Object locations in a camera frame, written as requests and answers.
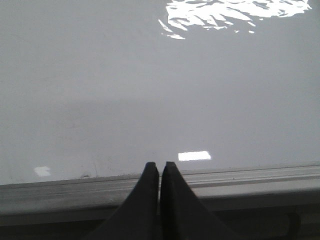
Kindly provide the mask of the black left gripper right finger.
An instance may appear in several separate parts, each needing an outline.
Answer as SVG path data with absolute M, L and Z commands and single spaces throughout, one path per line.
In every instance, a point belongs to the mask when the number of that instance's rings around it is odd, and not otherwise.
M 167 162 L 162 173 L 160 215 L 165 240 L 240 239 L 206 209 L 174 162 Z

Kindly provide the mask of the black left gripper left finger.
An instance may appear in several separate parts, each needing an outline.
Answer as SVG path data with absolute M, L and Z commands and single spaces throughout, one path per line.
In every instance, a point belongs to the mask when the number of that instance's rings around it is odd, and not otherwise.
M 159 172 L 147 162 L 137 184 L 115 213 L 86 240 L 152 240 L 157 225 Z

